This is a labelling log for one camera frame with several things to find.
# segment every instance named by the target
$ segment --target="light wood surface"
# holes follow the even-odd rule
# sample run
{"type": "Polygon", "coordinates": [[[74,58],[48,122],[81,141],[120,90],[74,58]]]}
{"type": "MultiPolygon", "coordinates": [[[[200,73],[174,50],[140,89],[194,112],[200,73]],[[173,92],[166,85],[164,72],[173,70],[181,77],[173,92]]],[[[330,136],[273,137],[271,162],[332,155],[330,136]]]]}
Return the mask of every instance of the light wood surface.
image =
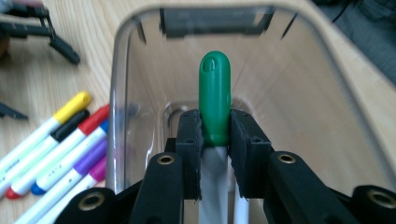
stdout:
{"type": "MultiPolygon", "coordinates": [[[[396,162],[396,91],[312,4],[305,0],[262,0],[302,11],[319,28],[356,94],[363,114],[394,165],[396,162]]],[[[29,116],[28,121],[0,120],[0,157],[47,120],[78,91],[92,95],[90,111],[108,103],[114,37],[121,23],[144,8],[159,5],[213,5],[212,1],[62,0],[45,1],[53,25],[81,57],[74,66],[48,46],[45,38],[12,39],[10,57],[0,62],[0,101],[29,116]]],[[[239,1],[218,4],[242,5],[239,1]]],[[[1,223],[12,223],[38,198],[0,199],[1,223]]]]}

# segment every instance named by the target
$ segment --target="pen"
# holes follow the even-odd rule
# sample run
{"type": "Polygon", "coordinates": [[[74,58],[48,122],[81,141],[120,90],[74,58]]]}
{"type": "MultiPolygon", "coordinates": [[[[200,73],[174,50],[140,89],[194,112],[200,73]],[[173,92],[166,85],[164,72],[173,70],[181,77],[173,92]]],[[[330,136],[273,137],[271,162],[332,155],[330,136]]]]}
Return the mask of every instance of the pen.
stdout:
{"type": "Polygon", "coordinates": [[[79,92],[66,105],[53,114],[49,120],[44,122],[37,130],[0,160],[0,173],[8,172],[22,157],[28,156],[35,145],[46,138],[53,130],[61,126],[61,124],[65,123],[79,110],[85,108],[90,100],[91,96],[87,92],[79,92]]]}
{"type": "Polygon", "coordinates": [[[73,165],[85,157],[92,147],[106,138],[108,130],[108,119],[103,121],[98,128],[95,129],[84,141],[70,151],[63,159],[54,166],[50,167],[47,172],[41,175],[32,186],[32,193],[35,195],[44,194],[55,183],[66,174],[73,165]]]}
{"type": "Polygon", "coordinates": [[[37,177],[43,174],[46,170],[58,162],[64,155],[72,150],[78,143],[80,143],[87,135],[95,130],[101,122],[108,117],[109,106],[99,108],[93,115],[85,119],[78,125],[78,128],[73,131],[62,143],[53,149],[44,159],[26,172],[20,179],[12,183],[11,187],[6,192],[6,197],[9,199],[18,199],[25,195],[35,183],[37,177]]]}
{"type": "Polygon", "coordinates": [[[231,69],[227,57],[211,51],[199,70],[199,110],[204,149],[201,156],[199,223],[227,223],[227,146],[231,110],[231,69]]]}
{"type": "Polygon", "coordinates": [[[62,197],[36,224],[54,223],[69,202],[85,189],[93,188],[97,183],[105,179],[106,157],[103,157],[70,191],[62,197]]]}
{"type": "Polygon", "coordinates": [[[78,163],[49,192],[26,211],[16,223],[37,223],[91,168],[106,155],[107,141],[103,139],[86,158],[78,163]]]}
{"type": "Polygon", "coordinates": [[[70,120],[52,132],[43,142],[33,148],[33,152],[28,157],[23,158],[9,172],[0,176],[0,198],[4,196],[12,181],[23,175],[31,167],[35,166],[39,160],[59,145],[67,135],[73,132],[79,123],[90,115],[87,110],[77,112],[70,120]]]}

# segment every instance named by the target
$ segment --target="transparent plastic bin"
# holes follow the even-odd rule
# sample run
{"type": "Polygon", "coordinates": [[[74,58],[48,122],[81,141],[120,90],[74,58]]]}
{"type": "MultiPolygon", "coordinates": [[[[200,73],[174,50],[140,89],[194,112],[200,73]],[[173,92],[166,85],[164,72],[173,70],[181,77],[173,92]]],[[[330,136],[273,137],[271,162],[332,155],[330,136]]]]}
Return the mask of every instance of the transparent plastic bin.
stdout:
{"type": "MultiPolygon", "coordinates": [[[[298,154],[347,195],[358,185],[395,184],[342,72],[304,15],[274,6],[179,7],[140,12],[118,31],[108,188],[120,193],[141,180],[149,159],[176,137],[179,115],[198,107],[199,64],[212,50],[230,60],[232,108],[250,113],[275,150],[298,154]]],[[[255,204],[250,211],[262,212],[255,204]]],[[[189,211],[186,218],[197,217],[189,211]]]]}

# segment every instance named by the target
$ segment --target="green marker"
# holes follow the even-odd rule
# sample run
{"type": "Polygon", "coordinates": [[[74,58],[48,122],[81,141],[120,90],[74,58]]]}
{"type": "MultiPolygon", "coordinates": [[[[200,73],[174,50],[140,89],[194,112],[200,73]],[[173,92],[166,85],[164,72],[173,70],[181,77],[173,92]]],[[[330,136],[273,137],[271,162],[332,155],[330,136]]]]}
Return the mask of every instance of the green marker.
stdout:
{"type": "Polygon", "coordinates": [[[225,54],[211,51],[199,69],[199,110],[206,147],[228,146],[231,100],[230,62],[225,54]]]}
{"type": "Polygon", "coordinates": [[[199,69],[199,110],[205,148],[201,155],[199,223],[227,224],[227,148],[230,141],[231,71],[227,57],[212,51],[199,69]]]}

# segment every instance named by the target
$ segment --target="purple marker cap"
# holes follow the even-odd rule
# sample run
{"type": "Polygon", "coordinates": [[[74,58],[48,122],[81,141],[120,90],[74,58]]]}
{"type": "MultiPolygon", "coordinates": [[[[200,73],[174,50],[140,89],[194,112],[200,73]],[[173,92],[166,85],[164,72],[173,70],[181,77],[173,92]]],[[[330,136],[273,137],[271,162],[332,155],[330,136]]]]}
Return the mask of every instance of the purple marker cap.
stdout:
{"type": "Polygon", "coordinates": [[[90,175],[97,182],[105,179],[106,175],[106,157],[103,157],[91,170],[90,175]]]}
{"type": "Polygon", "coordinates": [[[86,175],[90,169],[99,162],[106,155],[107,139],[104,137],[95,146],[92,147],[90,152],[85,154],[79,160],[74,169],[81,175],[86,175]]]}

